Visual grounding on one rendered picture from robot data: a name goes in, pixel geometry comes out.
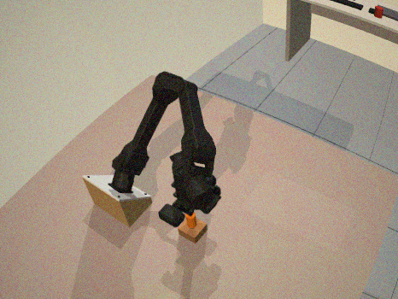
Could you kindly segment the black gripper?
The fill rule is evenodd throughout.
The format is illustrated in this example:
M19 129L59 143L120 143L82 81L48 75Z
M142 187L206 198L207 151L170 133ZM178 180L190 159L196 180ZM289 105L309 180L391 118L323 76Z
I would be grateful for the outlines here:
M212 176L212 178L206 177L206 179L208 180L209 184L211 184L212 186L216 185L216 178L214 176ZM184 193L182 192L180 187L177 187L174 184L174 182L171 183L171 186L175 188L173 196L175 196L178 199L175 202L173 202L173 205L167 203L158 212L158 214L161 220L164 220L166 223L175 228L178 227L184 221L185 214L192 216L195 209L187 205L187 199L184 196Z

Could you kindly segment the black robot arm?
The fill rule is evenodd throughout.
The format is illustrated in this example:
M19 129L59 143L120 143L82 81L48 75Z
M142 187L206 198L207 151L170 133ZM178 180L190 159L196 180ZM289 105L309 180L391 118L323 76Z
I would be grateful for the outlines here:
M109 186L119 193L133 194L135 175L140 175L149 160L149 141L167 106L179 98L184 135L181 151L169 156L173 163L173 182L181 188L187 205L193 209L209 214L216 207L221 189L218 185L212 186L206 179L213 176L216 147L204 126L197 91L195 83L175 74L164 71L156 76L152 85L153 99L133 140L113 159L112 168L115 171ZM194 162L205 164L205 167L196 166Z

